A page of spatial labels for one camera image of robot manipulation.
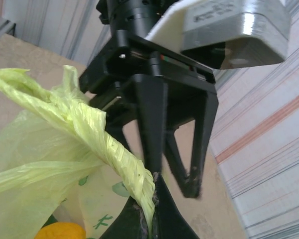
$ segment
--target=black metal bracket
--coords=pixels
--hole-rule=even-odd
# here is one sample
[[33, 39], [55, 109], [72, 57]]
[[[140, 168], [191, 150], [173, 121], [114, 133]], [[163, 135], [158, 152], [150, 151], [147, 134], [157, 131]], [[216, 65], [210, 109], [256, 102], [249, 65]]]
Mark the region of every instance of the black metal bracket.
[[[145, 167], [153, 174], [160, 173], [164, 153], [183, 195], [199, 196], [205, 155], [218, 107], [215, 79], [209, 68], [126, 30], [118, 30], [81, 75], [79, 83], [82, 92], [96, 94], [90, 106], [107, 113], [106, 131], [109, 134], [129, 149], [123, 126], [137, 120]], [[195, 130], [188, 173], [181, 162], [174, 132], [192, 120], [195, 120]], [[169, 191], [160, 184], [156, 186], [166, 190], [157, 194], [161, 203]], [[179, 214], [171, 201], [172, 198], [169, 213]], [[122, 213], [124, 210], [130, 212], [129, 202]], [[170, 238], [167, 235], [171, 232], [162, 229], [166, 222], [159, 219], [158, 215], [163, 215], [161, 210], [158, 205], [153, 235], [160, 239]], [[182, 217], [180, 221], [177, 226], [192, 231]], [[172, 238], [198, 237], [193, 232], [187, 237], [175, 235]]]
[[99, 19], [111, 30], [128, 30], [145, 37], [160, 16], [178, 0], [99, 0]]

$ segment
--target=yellow plastic bag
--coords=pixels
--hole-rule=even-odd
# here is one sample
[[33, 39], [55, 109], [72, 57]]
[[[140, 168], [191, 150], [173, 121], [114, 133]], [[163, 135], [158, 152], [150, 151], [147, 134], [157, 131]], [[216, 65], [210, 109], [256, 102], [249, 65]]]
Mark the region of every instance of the yellow plastic bag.
[[[111, 205], [110, 191], [122, 201], [126, 196], [122, 188], [126, 188], [143, 208], [151, 228], [152, 175], [104, 131], [106, 114], [87, 105], [78, 89], [76, 69], [64, 66], [63, 85], [51, 91], [41, 88], [26, 71], [0, 69], [0, 91], [26, 108], [0, 134], [0, 239], [33, 239], [56, 208], [71, 209], [81, 196], [84, 202], [78, 204], [88, 205], [84, 193], [91, 190], [94, 198], [89, 208], [102, 215], [105, 207], [115, 208], [119, 200], [113, 199]], [[105, 164], [122, 179], [113, 179]], [[113, 181], [106, 181], [107, 176]], [[88, 186], [89, 180], [100, 186]], [[92, 237], [98, 224], [91, 220], [93, 212], [73, 210], [78, 212], [67, 210], [70, 218], [86, 214], [84, 227], [87, 237]], [[115, 215], [104, 216], [115, 219]]]

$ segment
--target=black cylindrical motor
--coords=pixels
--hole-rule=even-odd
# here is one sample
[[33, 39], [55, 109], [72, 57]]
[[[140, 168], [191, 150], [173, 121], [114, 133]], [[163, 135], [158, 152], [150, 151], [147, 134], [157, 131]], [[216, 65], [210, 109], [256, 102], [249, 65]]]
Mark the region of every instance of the black cylindrical motor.
[[111, 33], [124, 29], [145, 38], [161, 17], [157, 0], [100, 0], [97, 10], [103, 24], [109, 24]]

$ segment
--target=orange fruit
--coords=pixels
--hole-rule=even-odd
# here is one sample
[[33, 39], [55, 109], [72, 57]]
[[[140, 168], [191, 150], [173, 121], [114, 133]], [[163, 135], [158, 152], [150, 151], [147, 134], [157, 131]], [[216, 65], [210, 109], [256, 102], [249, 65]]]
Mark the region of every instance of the orange fruit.
[[85, 239], [85, 231], [75, 223], [53, 223], [41, 228], [34, 239]]

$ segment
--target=printed logo on bag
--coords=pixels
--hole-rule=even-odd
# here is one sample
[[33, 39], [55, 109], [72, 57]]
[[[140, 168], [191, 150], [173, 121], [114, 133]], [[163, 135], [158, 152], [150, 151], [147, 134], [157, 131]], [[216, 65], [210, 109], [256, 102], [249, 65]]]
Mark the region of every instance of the printed logo on bag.
[[117, 195], [128, 198], [130, 196], [129, 192], [127, 191], [126, 187], [124, 186], [123, 182], [119, 182], [112, 186], [112, 191], [115, 192]]
[[96, 230], [96, 229], [99, 228], [100, 226], [105, 226], [105, 227], [107, 227], [108, 224], [107, 224], [107, 223], [104, 223], [103, 221], [105, 221], [105, 220], [110, 220], [110, 219], [112, 219], [112, 218], [113, 218], [112, 216], [109, 216], [109, 217], [108, 217], [108, 214], [106, 214], [104, 217], [102, 217], [101, 219], [99, 219], [99, 223], [97, 223], [95, 226], [93, 226], [94, 229]]
[[88, 176], [86, 176], [85, 178], [80, 179], [79, 185], [83, 186], [84, 184], [86, 184], [87, 181], [88, 181]]

